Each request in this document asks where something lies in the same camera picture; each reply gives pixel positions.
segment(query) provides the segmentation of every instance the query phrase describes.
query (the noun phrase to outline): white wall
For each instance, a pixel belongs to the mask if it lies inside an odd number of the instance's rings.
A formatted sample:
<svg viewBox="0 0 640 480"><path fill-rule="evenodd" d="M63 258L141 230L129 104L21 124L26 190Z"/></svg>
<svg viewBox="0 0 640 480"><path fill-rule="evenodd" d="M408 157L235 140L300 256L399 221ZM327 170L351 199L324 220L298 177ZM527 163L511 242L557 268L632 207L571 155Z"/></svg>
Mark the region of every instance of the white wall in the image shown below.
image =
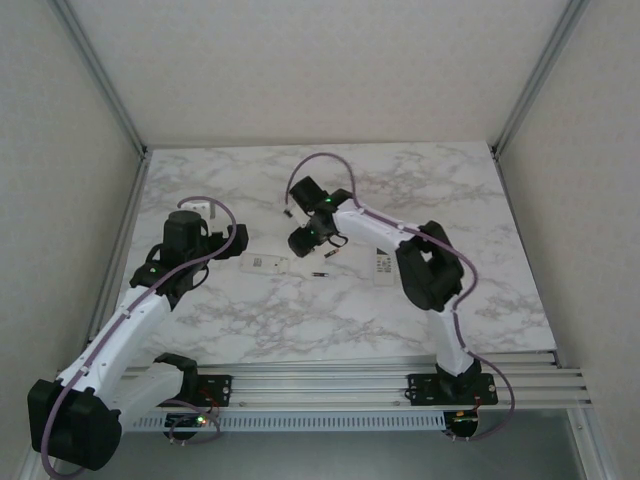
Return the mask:
<svg viewBox="0 0 640 480"><path fill-rule="evenodd" d="M567 0L74 0L151 146L493 140Z"/></svg>
<svg viewBox="0 0 640 480"><path fill-rule="evenodd" d="M562 352L640 478L640 2L593 1L502 160Z"/></svg>
<svg viewBox="0 0 640 480"><path fill-rule="evenodd" d="M0 9L0 476L81 348L136 158L44 0Z"/></svg>

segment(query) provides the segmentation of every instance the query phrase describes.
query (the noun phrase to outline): marble surface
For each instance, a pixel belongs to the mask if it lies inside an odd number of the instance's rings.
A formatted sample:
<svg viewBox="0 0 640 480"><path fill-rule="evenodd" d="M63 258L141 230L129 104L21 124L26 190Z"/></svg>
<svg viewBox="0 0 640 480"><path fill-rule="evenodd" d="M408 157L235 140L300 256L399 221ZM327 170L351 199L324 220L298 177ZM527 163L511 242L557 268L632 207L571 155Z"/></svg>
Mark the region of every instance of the marble surface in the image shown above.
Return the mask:
<svg viewBox="0 0 640 480"><path fill-rule="evenodd" d="M291 259L289 274L243 273L239 259L210 262L206 283L186 295L147 339L136 364L165 351L199 364L353 359L435 352L424 312L392 287L373 285L375 251L351 242L325 260L298 259L287 246L296 228L283 215L284 189L305 156L330 151L354 167L361 201L396 218L440 222L480 272L460 307L467 343L479 352L555 348L487 145L402 143L156 150L145 185L125 280L161 240L176 203L190 195L223 201L249 230L248 252ZM328 191L348 188L344 167L308 163ZM217 229L229 223L218 211ZM313 278L312 271L328 272ZM127 282L123 281L122 289ZM463 285L467 285L465 275Z"/></svg>

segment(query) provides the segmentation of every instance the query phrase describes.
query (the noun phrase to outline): robotic arm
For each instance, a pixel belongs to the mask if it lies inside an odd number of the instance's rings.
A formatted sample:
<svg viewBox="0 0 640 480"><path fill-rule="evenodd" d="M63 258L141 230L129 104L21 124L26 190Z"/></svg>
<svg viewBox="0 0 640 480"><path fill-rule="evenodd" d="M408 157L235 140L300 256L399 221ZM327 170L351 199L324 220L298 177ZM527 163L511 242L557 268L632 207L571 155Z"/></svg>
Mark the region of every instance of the robotic arm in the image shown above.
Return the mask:
<svg viewBox="0 0 640 480"><path fill-rule="evenodd" d="M214 260L240 255L248 240L246 226L237 225L233 242ZM58 411L48 453L91 470L109 461L128 424L169 398L191 400L197 389L196 362L178 355L158 357L124 393L117 393L116 385L142 340L175 309L183 295L199 285L193 283L196 273L205 270L208 274L208 262L178 271L132 311L126 308L175 267L216 252L226 241L222 233L209 235L206 222L196 212L181 210L169 215L163 242L151 249L144 265L136 270L130 282L132 288L91 345L54 382L38 380L31 388L27 402L34 450L41 450L52 407L79 370L84 375L73 385ZM111 333L90 367L86 367L86 360L96 353L123 313L126 320Z"/></svg>
<svg viewBox="0 0 640 480"><path fill-rule="evenodd" d="M289 193L310 217L305 226L289 236L289 246L297 256L308 255L338 234L395 254L407 298L426 311L436 342L436 370L441 392L452 404L468 398L481 367L458 343L451 313L452 304L462 290L464 271L460 261L452 253L403 231L403 227L394 228L382 219L419 230L451 245L442 226L433 221L423 226L403 224L369 207L366 210L374 215L367 215L364 206L356 206L350 192L339 189L329 195L311 177L300 180ZM430 255L430 258L425 260L423 255Z"/></svg>

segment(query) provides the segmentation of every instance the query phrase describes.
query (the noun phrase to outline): white marble tabletop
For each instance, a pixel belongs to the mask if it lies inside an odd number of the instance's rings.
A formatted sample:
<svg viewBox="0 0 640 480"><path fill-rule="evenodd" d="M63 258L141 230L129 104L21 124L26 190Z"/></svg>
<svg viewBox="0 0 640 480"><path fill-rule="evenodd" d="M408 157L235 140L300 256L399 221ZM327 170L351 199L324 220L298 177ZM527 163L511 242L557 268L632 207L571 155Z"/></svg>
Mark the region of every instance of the white marble tabletop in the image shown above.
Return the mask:
<svg viewBox="0 0 640 480"><path fill-rule="evenodd" d="M291 259L289 274L243 273L239 259L210 262L205 284L183 297L148 338L136 364L165 351L199 364L308 361L428 355L426 316L394 286L373 285L375 251L349 243L325 260L298 259L287 237L284 190L305 156L329 151L354 167L358 196L396 218L443 225L452 244L478 267L475 293L460 306L467 343L478 352L555 348L536 287L487 145L399 143L156 150L145 185L122 290L176 203L190 195L224 202L249 231L248 252ZM329 192L349 189L344 167L313 160L311 175ZM217 212L214 224L228 219ZM327 278L308 273L322 271ZM468 285L465 275L463 286Z"/></svg>

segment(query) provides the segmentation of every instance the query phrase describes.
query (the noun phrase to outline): purple cable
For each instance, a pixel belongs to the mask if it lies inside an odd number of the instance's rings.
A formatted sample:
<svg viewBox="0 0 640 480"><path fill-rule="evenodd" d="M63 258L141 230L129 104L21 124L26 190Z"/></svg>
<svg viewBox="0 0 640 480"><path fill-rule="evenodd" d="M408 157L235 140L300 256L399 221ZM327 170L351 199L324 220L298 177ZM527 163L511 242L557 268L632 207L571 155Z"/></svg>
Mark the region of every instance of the purple cable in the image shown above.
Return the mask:
<svg viewBox="0 0 640 480"><path fill-rule="evenodd" d="M298 173L298 170L300 170L300 168L307 163L309 160L312 160L314 158L318 158L318 157L330 157L333 158L335 160L338 160L340 163L342 163L345 167L347 167L347 170L349 171L349 179L351 180L351 193L353 195L352 200L353 203L355 204L356 207L363 209L363 213L375 220L378 220L382 223L385 223L393 228L398 228L400 229L400 226L389 220L388 218L385 218L381 215L378 215L377 213L371 212L369 210L367 210L366 208L364 208L364 206L360 203L360 201L358 200L358 197L356 195L356 178L355 175L353 173L353 168L351 168L351 165L349 165L349 163L342 158L340 155L336 155L335 153L329 153L329 152L318 152L318 153L314 153L312 155L309 155L308 157L306 157L305 159L303 159L297 166L296 168L293 169L293 172L291 172L291 176L289 177L289 181L287 182L287 190L285 192L284 195L284 203L285 205L289 204L289 190L291 190L291 184L293 183L293 179L296 175L296 173ZM502 372L502 370L500 370L497 365L495 365L493 362L490 362L489 360L487 360L484 357L481 357L480 355L478 355L477 353L473 353L471 350L469 350L469 348L467 347L466 342L464 341L464 338L462 337L462 331L460 329L460 319L458 318L458 305L460 305L460 303L462 303L463 300L465 300L469 295L471 295L471 293L476 289L477 285L478 285L478 269L475 267L475 265L471 262L471 260L469 260L466 255L464 255L463 253L459 252L458 250L456 250L455 248L453 248L451 245L447 245L446 243L438 240L437 238L432 237L431 235L427 235L426 233L423 233L419 230L415 230L413 228L408 228L406 226L402 227L402 230L408 233L411 233L413 235L416 235L420 238L422 238L425 242L431 242L434 245L442 248L443 250L446 250L449 253L452 253L453 255L455 255L456 257L458 257L460 260L462 260L462 262L469 268L469 270L471 271L471 285L469 286L469 288L467 288L454 302L453 305L451 306L451 313L453 315L453 326L455 328L456 331L456 337L458 339L458 343L460 344L460 348L462 348L462 350L467 353L471 358L474 358L476 360L478 360L481 363L484 363L485 365L487 365L489 368L491 368L492 370L494 370L499 376L500 378L502 378L502 380L504 381L506 387L507 387L507 391L509 392L509 398L510 398L510 402L509 402L509 411L507 412L507 415L504 417L504 419L502 420L502 422L500 422L496 427L494 427L493 429L489 430L488 432L485 433L481 433L479 435L475 435L473 437L465 437L466 441L476 441L476 440L482 440L484 438L490 437L491 435L497 433L498 431L502 430L507 423L509 423L509 421L511 420L511 417L513 416L513 413L515 411L516 408L516 397L515 394L513 392L513 387L511 386L511 383L509 382L509 380L507 379L507 376Z"/></svg>
<svg viewBox="0 0 640 480"><path fill-rule="evenodd" d="M199 413L200 415L202 415L205 418L208 418L209 421L211 423L213 423L216 426L216 433L215 435L212 435L211 437L207 437L205 439L202 440L195 440L195 441L189 441L187 443L187 440L184 440L182 442L182 445L202 445L204 443L209 443L209 442L213 442L214 440L217 440L220 435L222 434L222 432L220 431L220 422L218 422L218 419L216 418L215 415L211 415L209 412L207 412L205 409L200 408L200 407L196 407L195 405L192 405L188 402L183 402L182 400L167 400L164 403L170 403L172 405L180 405L181 407L187 407L190 408L191 410ZM173 422L173 424L171 425L171 428L169 429L169 440L171 440L173 442L174 438L173 438L173 432L176 429L176 427L180 424L180 422L182 422L183 420L185 420L186 417L180 417L178 418L175 422Z"/></svg>
<svg viewBox="0 0 640 480"><path fill-rule="evenodd" d="M173 270L171 270L168 273L166 273L156 283L154 283L153 285L151 285L151 287L149 287L147 290L145 290L144 293L142 293L142 295L140 295L133 302L131 302L131 305L129 305L127 307L127 311L128 312L133 312L138 307L138 305L140 305L149 295L154 294L155 291L158 289L158 287L160 287L164 282L169 280L173 275L175 275L179 271L184 270L185 268L189 268L189 267L191 267L193 265L196 265L198 263L202 263L202 262L206 262L208 260L211 260L212 258L214 258L214 257L220 255L222 252L224 252L227 248L229 248L229 246L231 246L231 243L235 239L236 232L237 232L236 218L233 216L233 213L231 212L231 210L229 210L229 208L227 208L227 206L225 204L223 204L222 202L220 202L220 201L218 201L218 200L216 200L214 198L201 196L201 195L196 195L196 196L193 196L193 197L183 198L182 200L180 200L178 202L178 208L180 208L184 203L191 202L193 200L206 200L206 201L209 201L209 202L219 206L222 210L225 211L225 213L231 219L231 233L229 234L229 238L227 239L225 244L222 247L220 247L218 250L216 250L215 252L210 253L209 255L205 255L203 257L199 257L199 258L190 260L188 262L185 262L182 265L178 265ZM127 318L126 313L122 313L118 317L118 319L113 323L111 328L109 328L109 330L100 339L100 341L96 345L96 348L91 352L91 354L87 357L85 362L82 364L82 368L91 367L91 364L93 363L95 358L98 356L100 351L104 348L104 346L107 344L109 339L113 336L114 332L120 327L120 325L122 325L122 322L124 322L126 318ZM51 462L49 462L49 438L51 437L51 431L53 430L53 424L54 424L54 422L56 420L56 417L58 415L58 411L60 410L60 406L62 405L62 402L67 397L67 395L69 394L71 389L74 387L74 385L76 383L78 383L78 380L80 380L80 378L82 376L83 376L82 370L78 370L76 372L76 374L71 378L69 383L62 389L62 392L60 392L60 395L58 396L58 398L56 399L56 401L53 404L53 407L51 408L51 412L49 413L49 417L47 418L47 423L45 424L44 432L42 434L42 443L40 444L40 458L42 460L42 466L44 467L44 469L47 472L47 474L51 478L54 478L56 480L64 480L64 479L68 479L68 478L74 478L74 477L78 476L80 473L82 473L84 471L84 468L80 468L79 470L76 470L73 473L61 474L61 473L56 472L55 469L53 468L53 466L51 465ZM195 407L195 406L190 405L190 404L186 404L186 406L189 406L189 408L192 408L192 407L193 408L198 408L198 407Z"/></svg>

